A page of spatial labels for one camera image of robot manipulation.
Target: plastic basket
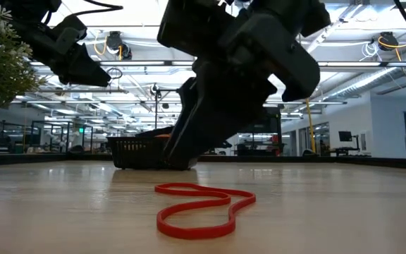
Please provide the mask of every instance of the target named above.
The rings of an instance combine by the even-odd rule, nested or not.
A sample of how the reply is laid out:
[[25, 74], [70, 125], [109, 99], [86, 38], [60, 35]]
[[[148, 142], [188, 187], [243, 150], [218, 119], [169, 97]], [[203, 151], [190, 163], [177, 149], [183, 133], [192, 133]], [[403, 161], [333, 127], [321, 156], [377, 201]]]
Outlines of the plastic basket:
[[113, 165], [120, 169], [164, 169], [163, 150], [168, 138], [107, 138]]

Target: wooden surface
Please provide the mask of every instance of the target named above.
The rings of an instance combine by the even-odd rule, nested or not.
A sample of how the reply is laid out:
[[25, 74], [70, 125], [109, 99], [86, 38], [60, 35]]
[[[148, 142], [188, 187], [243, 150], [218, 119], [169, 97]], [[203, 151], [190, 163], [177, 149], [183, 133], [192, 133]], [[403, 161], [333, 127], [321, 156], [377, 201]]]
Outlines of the wooden surface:
[[[166, 182], [257, 194], [234, 234], [186, 241], [156, 230], [162, 208], [195, 200]], [[179, 226], [227, 220], [227, 207], [183, 212]], [[119, 171], [110, 162], [0, 166], [0, 253], [406, 254], [406, 170], [346, 164], [198, 164]]]

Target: red rubber band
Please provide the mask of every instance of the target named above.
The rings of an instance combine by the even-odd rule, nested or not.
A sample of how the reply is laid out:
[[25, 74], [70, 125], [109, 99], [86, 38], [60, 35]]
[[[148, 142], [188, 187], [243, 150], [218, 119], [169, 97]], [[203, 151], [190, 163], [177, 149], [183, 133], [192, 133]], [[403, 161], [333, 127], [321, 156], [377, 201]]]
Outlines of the red rubber band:
[[[174, 190], [170, 187], [187, 187], [193, 188], [195, 190]], [[154, 187], [154, 191], [158, 193], [165, 193], [171, 195], [185, 195], [193, 197], [217, 197], [219, 199], [215, 200], [203, 200], [195, 202], [187, 202], [177, 205], [172, 205], [158, 212], [156, 216], [156, 226], [160, 232], [166, 234], [167, 236], [181, 238], [181, 239], [206, 239], [206, 238], [216, 238], [225, 236], [233, 232], [236, 228], [236, 218], [235, 213], [256, 201], [256, 196], [254, 193], [250, 193], [243, 190], [230, 190], [222, 188], [210, 188], [199, 186], [193, 183], [165, 183], [160, 184]], [[168, 216], [185, 211], [192, 210], [203, 207], [215, 207], [219, 205], [227, 205], [231, 202], [230, 195], [239, 195], [246, 197], [241, 201], [237, 201], [228, 208], [228, 222], [219, 226], [208, 226], [208, 227], [199, 227], [199, 228], [180, 228], [176, 226], [171, 226], [170, 224], [165, 223], [165, 218]]]

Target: yellow pole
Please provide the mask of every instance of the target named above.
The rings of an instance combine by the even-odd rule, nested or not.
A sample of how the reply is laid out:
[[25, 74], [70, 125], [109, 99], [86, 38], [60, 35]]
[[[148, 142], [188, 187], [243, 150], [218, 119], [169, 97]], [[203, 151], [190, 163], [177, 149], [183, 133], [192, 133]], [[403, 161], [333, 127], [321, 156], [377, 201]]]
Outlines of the yellow pole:
[[311, 109], [309, 108], [309, 99], [307, 99], [307, 110], [309, 119], [309, 132], [311, 134], [311, 147], [313, 152], [316, 152], [316, 142], [314, 142], [313, 121], [311, 120]]
[[26, 124], [27, 124], [27, 103], [25, 105], [25, 127], [23, 129], [23, 153], [25, 153], [25, 145], [26, 145]]
[[118, 60], [121, 61], [121, 52], [123, 51], [122, 46], [118, 46], [118, 51], [120, 52], [120, 54], [118, 55]]

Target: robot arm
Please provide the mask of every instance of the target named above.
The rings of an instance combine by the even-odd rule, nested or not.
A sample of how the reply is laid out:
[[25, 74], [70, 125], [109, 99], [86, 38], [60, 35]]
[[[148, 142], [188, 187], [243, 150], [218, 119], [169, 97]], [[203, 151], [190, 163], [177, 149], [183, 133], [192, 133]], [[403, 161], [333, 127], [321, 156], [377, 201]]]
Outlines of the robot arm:
[[11, 11], [10, 24], [20, 40], [31, 46], [33, 59], [49, 66], [62, 83], [106, 87], [111, 76], [77, 43], [87, 36], [79, 18], [70, 15], [53, 29], [42, 23], [60, 5], [61, 0], [0, 0], [0, 6]]
[[317, 62], [295, 41], [331, 23], [319, 0], [254, 0], [235, 18], [226, 4], [168, 1], [158, 41], [197, 57], [164, 150], [171, 164], [183, 167], [257, 119], [276, 92], [271, 74], [286, 86], [285, 102], [309, 97], [319, 83]]

